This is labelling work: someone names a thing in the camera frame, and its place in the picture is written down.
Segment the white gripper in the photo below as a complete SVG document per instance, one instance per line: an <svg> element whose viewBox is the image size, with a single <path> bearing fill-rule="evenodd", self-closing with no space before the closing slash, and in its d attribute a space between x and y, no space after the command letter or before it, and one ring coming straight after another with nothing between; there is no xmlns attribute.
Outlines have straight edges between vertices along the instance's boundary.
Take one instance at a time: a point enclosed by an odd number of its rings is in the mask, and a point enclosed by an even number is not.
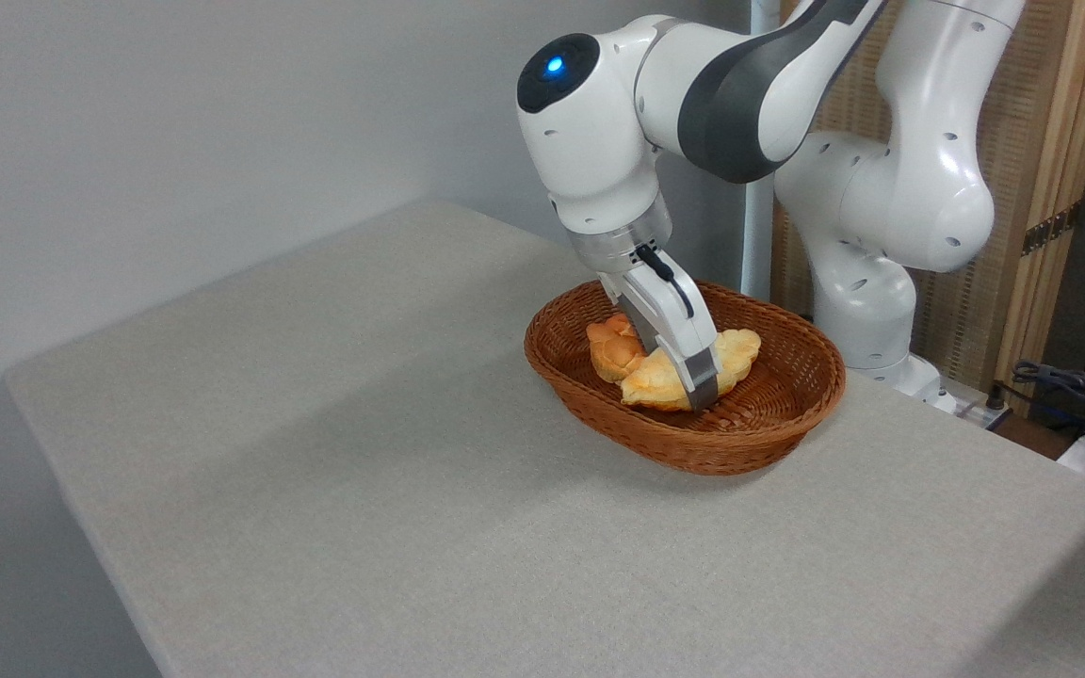
<svg viewBox="0 0 1085 678"><path fill-rule="evenodd" d="M665 250L642 248L597 263L607 295L627 315L646 350L663 348L677 368L691 412L719 398L718 331L693 279Z"/></svg>

